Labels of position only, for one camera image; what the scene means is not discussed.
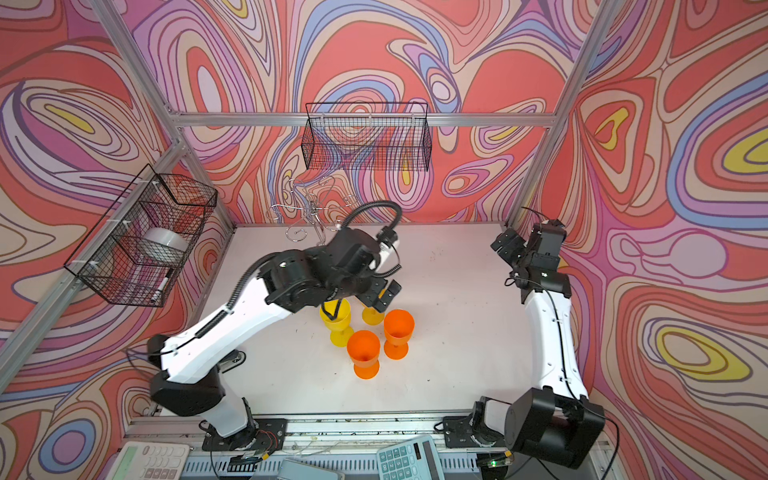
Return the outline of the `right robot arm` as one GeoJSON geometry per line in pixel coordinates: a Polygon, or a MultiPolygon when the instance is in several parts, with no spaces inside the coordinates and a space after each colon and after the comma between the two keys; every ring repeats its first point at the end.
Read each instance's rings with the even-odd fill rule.
{"type": "Polygon", "coordinates": [[[576,360],[572,288],[558,269],[566,238],[564,223],[547,219],[534,224],[528,237],[508,228],[492,243],[511,269],[505,283],[519,290],[529,322],[533,385],[511,403],[481,397],[469,426],[471,441],[480,447],[504,446],[577,469],[603,432],[606,416],[590,401],[576,360]]]}

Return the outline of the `orange wine glass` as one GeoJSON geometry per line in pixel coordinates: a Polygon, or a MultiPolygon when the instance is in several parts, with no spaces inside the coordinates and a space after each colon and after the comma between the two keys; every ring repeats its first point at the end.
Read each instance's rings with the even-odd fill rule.
{"type": "Polygon", "coordinates": [[[392,360],[404,359],[409,352],[409,344],[415,328],[414,317],[406,310],[397,309],[389,312],[384,319],[386,341],[384,352],[392,360]]]}
{"type": "Polygon", "coordinates": [[[370,380],[378,374],[380,351],[380,339],[371,331],[357,331],[350,337],[347,353],[353,362],[354,372],[359,378],[370,380]]]}

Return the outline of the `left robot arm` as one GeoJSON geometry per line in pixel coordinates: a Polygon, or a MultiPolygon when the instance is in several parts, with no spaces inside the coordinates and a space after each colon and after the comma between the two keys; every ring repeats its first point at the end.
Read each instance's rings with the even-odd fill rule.
{"type": "Polygon", "coordinates": [[[401,219],[396,202],[372,201],[349,213],[329,243],[256,260],[208,317],[174,336],[150,338],[147,357],[158,370],[149,383],[151,399],[177,416],[204,419],[233,448],[242,448],[259,428],[247,401],[221,378],[219,362],[306,307],[355,297],[385,312],[401,290],[392,278],[401,267],[383,267],[397,252],[401,219]]]}

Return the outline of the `light yellow wine glass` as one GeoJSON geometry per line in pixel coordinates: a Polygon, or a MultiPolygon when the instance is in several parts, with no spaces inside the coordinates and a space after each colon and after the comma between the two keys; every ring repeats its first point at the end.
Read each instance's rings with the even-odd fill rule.
{"type": "Polygon", "coordinates": [[[320,318],[329,330],[331,343],[345,348],[354,334],[351,327],[351,305],[347,299],[324,302],[319,309],[320,318]]]}

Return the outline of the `dark yellow wine glass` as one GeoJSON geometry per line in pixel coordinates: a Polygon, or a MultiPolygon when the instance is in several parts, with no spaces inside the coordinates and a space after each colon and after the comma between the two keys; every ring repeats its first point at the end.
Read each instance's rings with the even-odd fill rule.
{"type": "Polygon", "coordinates": [[[365,324],[370,326],[376,326],[381,324],[385,319],[386,314],[378,312],[373,307],[365,307],[362,310],[362,320],[365,324]]]}

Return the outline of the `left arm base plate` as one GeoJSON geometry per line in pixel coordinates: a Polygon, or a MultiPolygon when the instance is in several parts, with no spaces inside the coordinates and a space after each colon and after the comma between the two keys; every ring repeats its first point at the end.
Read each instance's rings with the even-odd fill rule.
{"type": "Polygon", "coordinates": [[[283,448],[287,426],[286,418],[260,418],[254,420],[252,426],[229,437],[222,437],[206,420],[198,424],[205,434],[202,450],[206,452],[275,452],[283,448]]]}

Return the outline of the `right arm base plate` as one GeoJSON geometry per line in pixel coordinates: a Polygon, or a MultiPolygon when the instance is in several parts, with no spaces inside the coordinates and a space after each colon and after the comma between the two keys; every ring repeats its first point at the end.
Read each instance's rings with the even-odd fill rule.
{"type": "Polygon", "coordinates": [[[504,437],[495,431],[475,428],[469,415],[446,416],[435,425],[435,431],[443,435],[445,446],[459,448],[500,448],[504,446],[504,437]]]}

